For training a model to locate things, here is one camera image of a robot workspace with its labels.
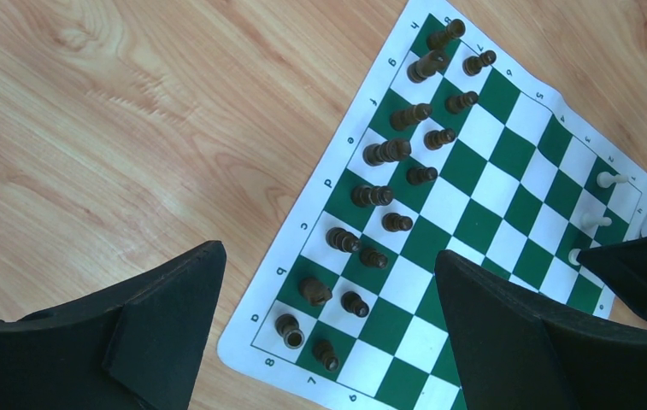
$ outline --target chess piece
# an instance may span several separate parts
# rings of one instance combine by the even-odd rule
[[[388,186],[358,185],[350,193],[350,199],[361,208],[386,206],[393,201],[393,190]]]
[[[385,162],[402,161],[411,155],[411,143],[397,138],[385,143],[372,143],[363,150],[363,160],[371,167]]]
[[[460,38],[466,31],[467,27],[464,25],[464,21],[454,19],[444,30],[430,34],[426,38],[426,45],[429,50],[443,49],[449,41]]]
[[[451,59],[442,50],[431,50],[419,60],[412,62],[406,70],[406,74],[412,83],[432,77],[434,74],[444,71]]]
[[[298,321],[292,314],[282,314],[275,320],[275,330],[283,337],[283,344],[289,349],[303,346],[305,336],[300,330]]]
[[[398,110],[391,114],[391,128],[396,131],[403,131],[408,126],[415,126],[432,114],[431,104],[421,103],[411,107]]]
[[[384,215],[381,224],[389,232],[411,231],[414,227],[414,221],[410,217],[393,212]]]
[[[608,172],[602,172],[597,175],[597,185],[604,189],[608,189],[613,184],[625,184],[626,182],[627,175],[613,175]]]
[[[365,267],[386,269],[389,264],[389,258],[374,248],[365,248],[361,251],[359,258]]]
[[[331,288],[312,276],[300,281],[298,292],[310,303],[310,306],[323,306],[333,298]]]
[[[326,242],[331,248],[349,254],[361,248],[361,239],[344,228],[331,228],[326,234]]]
[[[593,214],[582,214],[582,217],[579,219],[579,224],[584,230],[588,230],[594,226],[611,226],[613,225],[613,220],[607,216],[595,216]]]
[[[349,291],[344,293],[341,297],[341,305],[344,307],[344,310],[348,313],[353,313],[359,318],[365,318],[370,312],[368,304],[361,299],[361,297],[353,292]]]
[[[452,114],[459,114],[461,111],[472,107],[479,101],[479,94],[474,91],[465,92],[459,96],[451,96],[446,99],[446,110]]]
[[[446,144],[451,144],[456,139],[456,132],[451,128],[446,128],[441,131],[429,131],[424,136],[424,146],[435,151]]]
[[[434,167],[413,167],[406,172],[406,180],[412,185],[432,182],[437,177],[438,171]]]
[[[487,50],[481,56],[471,56],[464,60],[464,73],[469,77],[473,77],[481,73],[481,69],[489,67],[497,60],[497,53],[492,50]]]

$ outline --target chess pawn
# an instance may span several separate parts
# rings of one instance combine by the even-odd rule
[[[446,99],[446,110],[452,114],[459,114],[461,111],[472,107],[479,101],[479,94],[474,91],[465,92],[459,96],[451,96]]]
[[[421,103],[398,110],[397,112],[391,114],[391,118],[389,120],[391,122],[391,128],[396,131],[403,131],[407,127],[415,126],[423,120],[429,118],[431,114],[431,104]]]
[[[451,128],[446,128],[441,131],[429,131],[424,136],[424,146],[435,151],[446,144],[451,144],[456,139],[456,132]]]
[[[391,212],[384,215],[381,224],[389,232],[411,231],[411,228],[414,227],[414,220],[408,216]]]
[[[497,53],[492,50],[485,51],[481,56],[471,56],[464,60],[464,73],[473,77],[481,73],[481,69],[489,67],[497,60]]]
[[[377,167],[385,162],[402,161],[411,155],[411,143],[397,138],[385,143],[372,143],[363,150],[363,161],[371,167]]]
[[[449,41],[460,38],[466,31],[467,27],[464,25],[464,21],[454,19],[444,30],[430,34],[426,38],[426,45],[429,50],[443,49]]]
[[[393,201],[393,190],[388,186],[358,185],[350,193],[350,199],[357,207],[386,206]]]
[[[412,62],[406,70],[406,74],[412,83],[432,77],[434,74],[444,71],[451,59],[442,50],[431,50],[418,61]]]

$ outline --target wood grain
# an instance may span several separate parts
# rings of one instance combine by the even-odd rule
[[[647,0],[452,2],[647,170]],[[215,346],[404,3],[0,0],[0,319],[220,239],[191,408],[315,407]]]

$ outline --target black pawn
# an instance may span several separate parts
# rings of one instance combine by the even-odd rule
[[[389,232],[411,231],[411,228],[414,227],[414,220],[392,212],[384,215],[381,224]]]
[[[397,138],[385,143],[372,143],[363,150],[363,160],[371,167],[385,162],[402,161],[411,155],[411,143]]]
[[[446,144],[453,143],[455,139],[456,132],[451,128],[441,131],[429,131],[424,136],[424,146],[431,151],[435,151]]]
[[[393,201],[393,190],[388,186],[358,185],[350,193],[350,199],[361,208],[386,206]]]
[[[414,167],[406,172],[406,180],[412,185],[421,185],[432,182],[438,177],[438,171],[434,167]]]
[[[374,248],[365,248],[359,254],[359,258],[365,267],[386,269],[389,265],[389,258]]]
[[[371,309],[368,307],[368,304],[361,299],[361,297],[353,292],[346,292],[341,297],[341,305],[344,307],[344,310],[348,313],[353,313],[359,318],[365,318],[368,316],[368,313]]]
[[[361,249],[361,239],[344,228],[331,228],[326,234],[326,242],[331,248],[349,254]]]

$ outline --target white square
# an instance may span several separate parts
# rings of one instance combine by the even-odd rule
[[[534,150],[534,155],[527,165],[525,174],[522,177],[522,185],[530,191],[537,199],[544,201],[547,193],[550,192],[552,182],[555,181],[557,167],[539,152]]]
[[[537,146],[552,113],[542,104],[520,93],[515,108],[507,120],[507,128]]]
[[[481,253],[479,253],[479,251],[474,250],[469,245],[465,244],[459,239],[456,239],[455,237],[453,237],[449,241],[449,244],[446,245],[446,248],[448,250],[453,250],[454,252],[457,252],[457,254],[459,254],[460,256],[463,256],[469,259],[470,261],[476,263],[477,265],[481,266],[482,262],[484,262],[484,256]]]
[[[587,148],[577,138],[572,138],[562,158],[560,169],[578,185],[585,186],[596,159],[597,154],[592,152],[592,149]]]
[[[486,257],[506,269],[507,272],[513,272],[522,250],[525,248],[525,243],[526,236],[505,220],[499,225],[497,234],[486,252]]]
[[[336,285],[331,292],[333,299],[323,306],[321,315],[318,320],[330,325],[343,333],[358,338],[361,334],[363,325],[366,324],[366,318],[359,318],[353,313],[346,312],[341,305],[341,297],[349,291],[357,293],[364,302],[368,304],[369,311],[373,310],[373,305],[376,303],[378,297],[368,290],[363,289],[361,286],[354,284],[346,278],[338,278]]]
[[[451,149],[454,147],[454,142],[432,151],[424,145],[424,137],[430,131],[441,131],[444,128],[431,118],[427,118],[419,123],[419,126],[414,130],[414,135],[411,137],[411,157],[425,167],[434,167],[438,170],[442,169],[444,163],[449,158]]]
[[[600,200],[595,198],[590,192],[582,190],[582,192],[579,194],[577,205],[575,205],[573,214],[570,217],[570,221],[582,232],[586,233],[590,237],[595,237],[595,232],[597,232],[597,225],[585,229],[585,227],[582,225],[582,217],[585,214],[590,214],[599,218],[605,215],[605,209],[606,207],[604,203],[600,202]]]
[[[398,345],[396,357],[430,373],[449,333],[414,316]]]
[[[421,209],[421,216],[449,234],[453,234],[468,204],[467,194],[445,179],[437,178]]]
[[[487,162],[472,199],[503,218],[519,187],[520,181]]]
[[[432,408],[451,408],[459,395],[459,388],[454,384],[429,375],[414,410],[430,410]]]
[[[441,80],[444,79],[441,73],[436,73],[419,84],[412,82],[406,72],[409,66],[418,60],[419,57],[410,51],[401,63],[401,68],[399,68],[396,78],[391,83],[391,89],[412,104],[431,102],[439,84],[441,84]]]
[[[431,273],[399,255],[379,297],[413,314],[431,281]]]
[[[373,397],[392,361],[390,354],[356,340],[336,381]]]
[[[253,346],[295,363],[296,360],[298,360],[298,356],[303,351],[305,341],[303,340],[300,348],[287,348],[283,344],[283,338],[278,334],[278,331],[275,330],[275,320],[286,313],[292,314],[293,317],[296,318],[298,321],[298,327],[304,337],[307,337],[310,332],[313,331],[316,322],[315,318],[312,318],[294,307],[284,304],[283,302],[275,301],[273,306],[270,308],[270,312],[268,312],[268,316],[265,318],[265,321],[262,322],[260,331],[257,332],[255,340],[253,340]]]
[[[464,73],[464,61],[476,55],[477,53],[466,46],[458,47],[456,53],[451,58],[449,67],[444,72],[444,78],[449,80],[451,84],[456,85],[456,88],[459,90],[464,92],[474,91],[480,94],[489,78],[491,67],[483,67],[481,73],[473,77],[469,77]]]
[[[535,289],[535,287],[534,287],[534,286],[532,286],[532,285],[528,284],[527,282],[525,282],[524,280],[520,279],[520,278],[519,278],[519,277],[517,277],[516,275],[509,275],[509,282],[511,282],[511,283],[513,283],[513,284],[517,284],[517,285],[519,285],[519,286],[521,286],[521,287],[523,287],[523,288],[525,288],[525,289],[527,289],[527,290],[531,290],[531,291],[532,291],[532,292],[534,292],[534,293],[538,293],[538,292],[537,292],[537,289]]]
[[[352,226],[328,212],[323,212],[313,227],[313,231],[310,233],[308,242],[305,243],[301,255],[325,267],[329,271],[340,275],[344,271],[346,263],[348,263],[350,254],[333,249],[326,242],[326,234],[332,228],[344,228],[346,231],[356,235],[356,237],[361,237],[361,233],[353,229]]]
[[[557,253],[560,241],[568,228],[568,220],[564,219],[554,209],[543,204],[539,209],[529,237],[551,254]]]
[[[363,150],[371,144],[383,144],[386,138],[381,137],[376,131],[368,128],[363,133],[361,143],[358,144],[356,152],[350,158],[348,169],[359,177],[367,180],[371,185],[387,185],[391,180],[391,176],[396,171],[398,162],[385,162],[382,165],[371,167],[363,160]]]
[[[539,291],[550,299],[565,304],[572,293],[577,276],[577,271],[555,258],[544,276],[542,285],[539,286]]]
[[[382,221],[384,216],[390,213],[408,216],[412,221],[414,221],[414,224],[416,224],[416,220],[419,218],[419,215],[416,212],[394,199],[385,207],[373,208],[373,214],[371,214],[371,218],[368,219],[366,227],[363,228],[363,233],[374,241],[386,246],[392,252],[400,254],[411,231],[389,232],[384,229]]]
[[[489,161],[502,131],[504,124],[481,106],[475,105],[469,112],[458,139]]]
[[[625,222],[629,222],[635,214],[635,208],[638,207],[638,202],[640,202],[640,196],[642,195],[630,183],[616,184],[613,195],[608,202],[608,208],[612,209]]]

